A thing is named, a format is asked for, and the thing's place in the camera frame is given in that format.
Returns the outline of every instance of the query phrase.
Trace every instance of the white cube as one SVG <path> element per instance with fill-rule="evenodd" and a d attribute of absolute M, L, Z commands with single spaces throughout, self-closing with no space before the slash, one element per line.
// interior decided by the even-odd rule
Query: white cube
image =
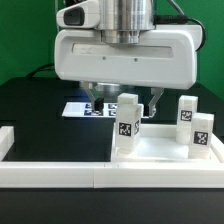
<path fill-rule="evenodd" d="M 176 141 L 180 144 L 189 144 L 191 135 L 191 122 L 197 112 L 198 97 L 181 96 L 178 106 Z"/>
<path fill-rule="evenodd" d="M 118 105 L 122 104 L 138 105 L 138 95 L 122 93 L 121 95 L 118 96 L 117 103 Z"/>

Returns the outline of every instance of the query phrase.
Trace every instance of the green wall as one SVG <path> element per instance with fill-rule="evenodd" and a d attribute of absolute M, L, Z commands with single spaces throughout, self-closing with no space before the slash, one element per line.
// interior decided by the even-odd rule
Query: green wall
<path fill-rule="evenodd" d="M 166 0 L 157 1 L 160 14 L 176 14 Z M 198 54 L 198 82 L 224 99 L 224 1 L 177 2 L 187 15 L 201 20 L 207 29 L 208 41 Z M 54 4 L 54 0 L 1 2 L 0 84 L 53 62 Z"/>

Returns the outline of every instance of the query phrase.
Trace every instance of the black table surface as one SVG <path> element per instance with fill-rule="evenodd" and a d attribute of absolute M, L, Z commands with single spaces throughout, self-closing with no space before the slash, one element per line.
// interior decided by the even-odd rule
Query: black table surface
<path fill-rule="evenodd" d="M 151 97 L 148 88 L 128 91 L 143 104 Z M 214 133 L 223 141 L 224 102 L 198 84 L 165 90 L 156 116 L 142 122 L 175 124 L 181 95 L 199 97 L 198 111 L 215 115 Z M 0 86 L 0 126 L 15 127 L 4 161 L 110 161 L 114 119 L 65 119 L 68 101 L 88 101 L 79 83 L 15 78 Z M 223 189 L 0 189 L 0 223 L 223 224 L 223 202 Z"/>

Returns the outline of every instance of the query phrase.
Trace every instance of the black cable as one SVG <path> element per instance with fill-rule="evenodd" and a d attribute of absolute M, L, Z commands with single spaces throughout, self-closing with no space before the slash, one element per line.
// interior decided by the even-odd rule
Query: black cable
<path fill-rule="evenodd" d="M 54 66 L 54 63 L 50 63 L 50 64 L 46 64 L 46 65 L 42 65 L 39 68 L 35 69 L 34 71 L 28 73 L 26 75 L 27 78 L 32 78 L 33 76 L 35 76 L 36 73 L 38 72 L 44 72 L 44 71 L 54 71 L 54 69 L 52 68 Z"/>
<path fill-rule="evenodd" d="M 74 0 L 65 0 L 64 3 L 66 7 L 70 7 L 75 4 Z"/>
<path fill-rule="evenodd" d="M 206 34 L 206 30 L 205 30 L 205 27 L 204 25 L 202 24 L 202 22 L 200 22 L 199 20 L 197 19 L 194 19 L 194 18 L 188 18 L 188 21 L 189 22 L 193 22 L 199 26 L 201 26 L 201 29 L 202 29 L 202 41 L 201 41 L 201 45 L 199 46 L 199 48 L 197 49 L 197 51 L 199 51 L 201 48 L 204 47 L 205 45 L 205 42 L 207 40 L 207 34 Z"/>
<path fill-rule="evenodd" d="M 179 15 L 185 15 L 184 11 L 174 0 L 167 0 L 167 1 L 179 13 Z"/>
<path fill-rule="evenodd" d="M 201 26 L 202 29 L 202 41 L 201 41 L 201 45 L 199 46 L 199 48 L 196 51 L 199 51 L 206 42 L 207 39 L 207 34 L 206 34 L 206 30 L 204 25 L 196 19 L 190 18 L 188 16 L 185 15 L 177 15 L 177 16 L 172 16 L 172 15 L 163 15 L 163 16 L 154 16 L 154 24 L 158 25 L 158 24 L 187 24 L 188 22 L 193 22 L 199 26 Z"/>

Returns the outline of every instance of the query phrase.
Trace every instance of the white block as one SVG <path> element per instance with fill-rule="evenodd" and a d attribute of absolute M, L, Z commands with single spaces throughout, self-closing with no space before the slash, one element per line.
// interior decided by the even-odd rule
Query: white block
<path fill-rule="evenodd" d="M 2 162 L 0 188 L 93 188 L 94 163 Z"/>
<path fill-rule="evenodd" d="M 195 113 L 193 115 L 189 158 L 210 158 L 213 124 L 213 114 Z"/>
<path fill-rule="evenodd" d="M 117 103 L 118 103 L 118 105 L 121 105 L 121 104 L 137 105 L 138 104 L 138 95 L 122 93 L 121 95 L 118 96 Z"/>
<path fill-rule="evenodd" d="M 140 142 L 141 108 L 131 104 L 117 108 L 115 146 L 119 153 L 132 153 Z"/>
<path fill-rule="evenodd" d="M 101 163 L 95 188 L 223 188 L 222 165 L 207 163 Z"/>
<path fill-rule="evenodd" d="M 3 160 L 14 143 L 14 128 L 4 126 L 0 129 L 0 161 Z"/>
<path fill-rule="evenodd" d="M 176 141 L 179 144 L 189 144 L 191 121 L 197 111 L 198 97 L 181 96 L 178 106 Z"/>

